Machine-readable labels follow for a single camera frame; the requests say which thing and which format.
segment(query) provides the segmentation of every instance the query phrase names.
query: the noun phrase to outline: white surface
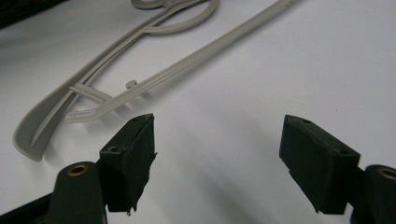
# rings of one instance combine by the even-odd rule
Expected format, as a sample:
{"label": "white surface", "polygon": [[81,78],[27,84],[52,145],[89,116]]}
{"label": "white surface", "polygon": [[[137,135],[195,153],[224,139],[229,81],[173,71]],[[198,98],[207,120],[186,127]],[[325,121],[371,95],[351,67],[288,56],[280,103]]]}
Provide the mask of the white surface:
{"label": "white surface", "polygon": [[[118,94],[272,3],[223,0],[199,27],[142,39],[93,86]],[[359,151],[361,168],[396,167],[395,8],[391,0],[305,0],[116,112],[62,122],[40,163],[12,145],[21,118],[160,9],[68,1],[0,30],[0,214],[51,192],[63,167],[96,161],[127,120],[153,113],[159,154],[151,179],[137,212],[108,213],[109,223],[348,223],[350,208],[345,216],[315,214],[290,177],[278,157],[283,118],[314,121]],[[80,99],[74,108],[91,106]]]}

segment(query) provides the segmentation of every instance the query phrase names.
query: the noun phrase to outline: gray plastic hanger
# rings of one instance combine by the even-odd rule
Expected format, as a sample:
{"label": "gray plastic hanger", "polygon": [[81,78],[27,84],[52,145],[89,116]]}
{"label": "gray plastic hanger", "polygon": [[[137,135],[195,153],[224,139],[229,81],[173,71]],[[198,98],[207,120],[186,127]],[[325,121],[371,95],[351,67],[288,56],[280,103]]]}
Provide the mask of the gray plastic hanger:
{"label": "gray plastic hanger", "polygon": [[[196,17],[177,24],[157,26],[180,10],[207,1],[210,1],[208,7]],[[99,103],[111,100],[110,96],[87,86],[86,83],[115,55],[131,46],[144,35],[170,34],[199,24],[214,12],[219,0],[157,0],[151,2],[132,0],[132,4],[143,9],[165,7],[165,10],[121,37],[35,105],[21,120],[13,136],[14,146],[20,153],[34,161],[42,160],[45,148],[54,130],[63,118],[64,112],[78,94]]]}
{"label": "gray plastic hanger", "polygon": [[[132,31],[130,35],[125,36],[120,41],[112,45],[108,50],[105,50],[104,53],[95,58],[91,63],[83,67],[80,72],[78,72],[78,74],[82,74],[83,76],[74,75],[73,77],[69,78],[60,88],[55,90],[35,108],[33,108],[22,120],[20,126],[17,128],[14,134],[15,147],[19,152],[30,159],[34,161],[41,161],[45,147],[47,146],[54,129],[56,128],[60,119],[63,117],[67,107],[69,107],[73,101],[76,93],[89,97],[97,101],[100,105],[92,110],[69,112],[65,118],[66,122],[83,122],[99,119],[108,112],[160,84],[169,77],[183,71],[189,66],[200,62],[201,60],[227,47],[228,45],[231,45],[236,39],[258,28],[266,21],[269,21],[280,11],[290,6],[290,4],[295,1],[296,0],[278,0],[267,9],[232,29],[227,34],[219,37],[203,48],[198,49],[177,63],[165,68],[158,74],[149,77],[139,84],[136,84],[134,81],[127,83],[128,90],[116,97],[108,96],[103,92],[84,85],[103,63],[108,61],[115,53],[133,42],[139,35],[142,35],[145,32],[151,34],[158,32],[162,34],[171,30],[168,28],[160,30],[158,27],[154,27],[154,24],[158,23],[159,21],[163,21],[163,16],[159,16],[157,19],[146,22],[136,30]],[[133,0],[134,6],[141,8],[165,6],[161,5],[160,2],[161,1],[142,2],[140,0]],[[210,13],[213,12],[217,4],[217,0],[212,0],[206,11],[201,14],[202,16],[200,19],[202,20],[203,18],[208,17]]]}

